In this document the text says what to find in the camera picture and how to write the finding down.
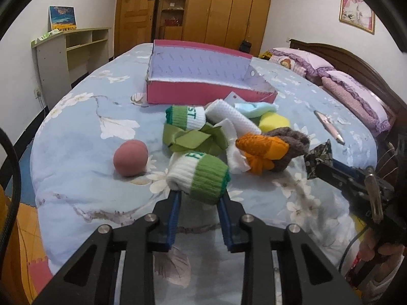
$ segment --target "painting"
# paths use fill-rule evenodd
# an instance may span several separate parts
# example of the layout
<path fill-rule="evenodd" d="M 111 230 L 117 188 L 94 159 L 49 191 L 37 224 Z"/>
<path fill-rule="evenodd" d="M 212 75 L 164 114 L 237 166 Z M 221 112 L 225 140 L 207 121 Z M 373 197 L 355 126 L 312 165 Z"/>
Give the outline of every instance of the painting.
<path fill-rule="evenodd" d="M 73 7 L 50 6 L 50 21 L 52 30 L 68 31 L 77 28 Z"/>
<path fill-rule="evenodd" d="M 339 21 L 374 34 L 375 14 L 363 0 L 341 0 Z"/>

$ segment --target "electrical outlet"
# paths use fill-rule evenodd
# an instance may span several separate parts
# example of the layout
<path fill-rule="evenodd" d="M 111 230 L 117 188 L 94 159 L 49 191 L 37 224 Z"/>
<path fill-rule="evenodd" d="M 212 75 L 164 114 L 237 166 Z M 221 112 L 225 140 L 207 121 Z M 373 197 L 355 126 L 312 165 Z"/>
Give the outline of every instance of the electrical outlet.
<path fill-rule="evenodd" d="M 42 95 L 41 89 L 39 87 L 34 88 L 34 97 L 37 99 Z"/>

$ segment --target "white towel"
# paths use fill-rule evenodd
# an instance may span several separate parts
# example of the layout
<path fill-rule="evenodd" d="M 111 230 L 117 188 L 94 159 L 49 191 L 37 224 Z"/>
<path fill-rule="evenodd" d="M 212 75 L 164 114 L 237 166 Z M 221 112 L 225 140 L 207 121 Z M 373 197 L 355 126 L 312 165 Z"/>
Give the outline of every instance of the white towel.
<path fill-rule="evenodd" d="M 237 134 L 233 123 L 229 119 L 224 119 L 217 123 L 214 127 L 221 126 L 221 130 L 225 134 L 225 138 L 229 146 L 226 149 L 227 165 L 229 172 L 232 174 L 240 174 L 250 169 L 246 157 L 241 151 L 236 148 Z"/>
<path fill-rule="evenodd" d="M 220 123 L 224 119 L 229 119 L 236 129 L 237 137 L 247 133 L 261 134 L 261 130 L 251 120 L 222 99 L 212 102 L 206 108 L 205 115 L 213 124 Z"/>

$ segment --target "orange knitted glove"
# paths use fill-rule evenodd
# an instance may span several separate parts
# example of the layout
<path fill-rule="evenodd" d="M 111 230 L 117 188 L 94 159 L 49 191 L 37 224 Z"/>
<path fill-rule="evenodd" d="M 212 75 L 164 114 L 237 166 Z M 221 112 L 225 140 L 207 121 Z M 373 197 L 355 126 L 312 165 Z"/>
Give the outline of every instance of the orange knitted glove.
<path fill-rule="evenodd" d="M 236 140 L 236 147 L 245 152 L 251 172 L 261 175 L 263 170 L 272 170 L 274 163 L 288 152 L 290 146 L 276 136 L 247 133 Z"/>

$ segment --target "green and white sock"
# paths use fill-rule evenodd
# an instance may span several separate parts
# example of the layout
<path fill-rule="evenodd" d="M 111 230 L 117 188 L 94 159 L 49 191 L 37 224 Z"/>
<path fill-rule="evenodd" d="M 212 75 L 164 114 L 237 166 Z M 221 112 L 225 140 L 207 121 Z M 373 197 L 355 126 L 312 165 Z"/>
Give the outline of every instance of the green and white sock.
<path fill-rule="evenodd" d="M 191 151 L 174 162 L 166 181 L 172 190 L 182 190 L 192 199 L 216 205 L 230 176 L 227 165 L 219 158 Z"/>
<path fill-rule="evenodd" d="M 167 124 L 183 130 L 200 130 L 206 124 L 203 106 L 173 105 L 165 111 Z"/>

